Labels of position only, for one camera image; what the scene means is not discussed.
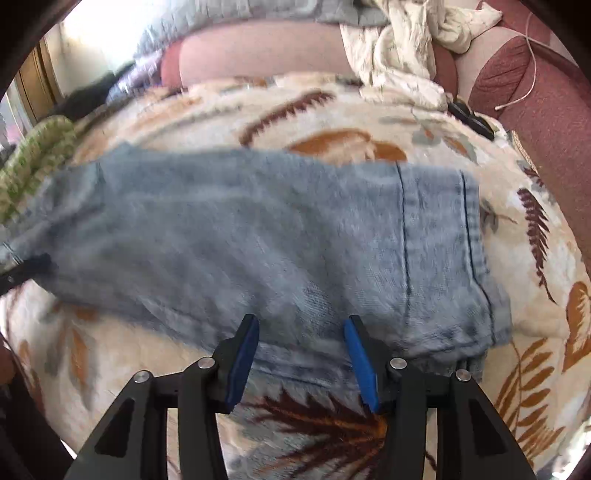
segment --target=pink upholstery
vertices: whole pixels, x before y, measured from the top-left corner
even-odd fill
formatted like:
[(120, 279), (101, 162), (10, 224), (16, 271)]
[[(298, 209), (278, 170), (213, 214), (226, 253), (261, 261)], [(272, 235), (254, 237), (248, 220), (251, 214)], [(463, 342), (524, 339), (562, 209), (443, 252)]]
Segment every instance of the pink upholstery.
[[(452, 54), (439, 45), (434, 53), (435, 81), (456, 95)], [(172, 44), (161, 65), (163, 84), (169, 87), (296, 71), (353, 75), (338, 25), (270, 20), (217, 25)]]
[[(513, 30), (509, 30), (508, 28), (495, 27), (491, 28), (489, 31), (484, 32), (482, 35), (472, 41), (470, 49), (468, 49), (465, 54), (459, 55), (456, 58), (458, 95), (460, 95), (464, 100), (468, 100), (474, 89), (476, 79), (479, 79), (479, 86), (482, 85), (482, 88), (485, 90), (487, 95), (491, 93), (489, 90), (486, 90), (487, 82), (482, 78), (479, 78), (480, 73), (489, 63), (489, 60), (497, 54), (499, 49), (501, 49), (509, 40), (515, 38), (517, 35), (518, 33)], [(504, 78), (501, 74), (499, 74), (498, 77), (499, 80)], [(504, 96), (500, 95), (499, 100), (502, 100), (503, 98), (508, 99), (513, 93), (513, 90), (505, 93)], [(495, 105), (499, 105), (501, 103), (506, 102), (499, 101), (495, 103)]]

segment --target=crumpled white fabric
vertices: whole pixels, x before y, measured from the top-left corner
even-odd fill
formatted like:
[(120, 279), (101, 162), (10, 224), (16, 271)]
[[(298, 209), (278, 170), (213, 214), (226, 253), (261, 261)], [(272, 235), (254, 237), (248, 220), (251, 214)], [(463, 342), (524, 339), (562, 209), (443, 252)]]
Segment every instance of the crumpled white fabric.
[(487, 3), (481, 10), (446, 7), (444, 0), (374, 0), (390, 19), (387, 27), (341, 25), (343, 43), (353, 71), (365, 85), (369, 101), (407, 103), (445, 111), (443, 88), (436, 74), (432, 40), (464, 53), (472, 39), (496, 25), (502, 12)]

